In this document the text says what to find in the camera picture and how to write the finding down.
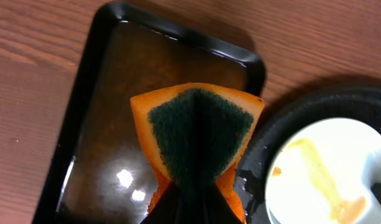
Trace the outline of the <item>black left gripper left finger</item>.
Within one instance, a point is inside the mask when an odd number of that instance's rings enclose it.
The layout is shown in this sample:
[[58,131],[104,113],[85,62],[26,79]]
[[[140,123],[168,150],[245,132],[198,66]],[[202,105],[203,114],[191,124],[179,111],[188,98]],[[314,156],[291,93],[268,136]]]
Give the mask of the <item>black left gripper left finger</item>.
[[140,224],[188,224],[188,202],[175,184],[169,184],[152,211]]

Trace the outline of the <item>light blue plate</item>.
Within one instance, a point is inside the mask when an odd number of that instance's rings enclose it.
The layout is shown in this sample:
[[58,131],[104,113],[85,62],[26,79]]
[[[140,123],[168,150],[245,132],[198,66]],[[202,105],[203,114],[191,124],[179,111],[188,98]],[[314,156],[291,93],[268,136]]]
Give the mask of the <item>light blue plate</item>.
[[381,135],[356,119],[309,124],[280,146],[265,185],[270,223],[381,223]]

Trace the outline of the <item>green yellow sponge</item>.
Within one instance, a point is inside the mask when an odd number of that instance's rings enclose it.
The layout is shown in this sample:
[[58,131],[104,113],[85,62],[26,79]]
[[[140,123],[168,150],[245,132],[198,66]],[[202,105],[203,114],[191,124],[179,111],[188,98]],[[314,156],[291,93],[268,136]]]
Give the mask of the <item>green yellow sponge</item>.
[[185,194],[190,221],[195,197],[217,186],[244,223],[235,174],[263,108],[258,96],[208,83],[133,96],[131,110],[140,146],[158,183],[148,214],[168,185],[175,184]]

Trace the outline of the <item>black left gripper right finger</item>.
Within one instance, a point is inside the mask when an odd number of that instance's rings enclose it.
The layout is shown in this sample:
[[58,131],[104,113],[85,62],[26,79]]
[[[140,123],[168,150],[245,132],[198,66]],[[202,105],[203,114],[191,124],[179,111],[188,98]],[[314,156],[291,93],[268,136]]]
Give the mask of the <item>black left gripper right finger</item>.
[[190,205],[190,223],[242,224],[217,186],[203,189]]

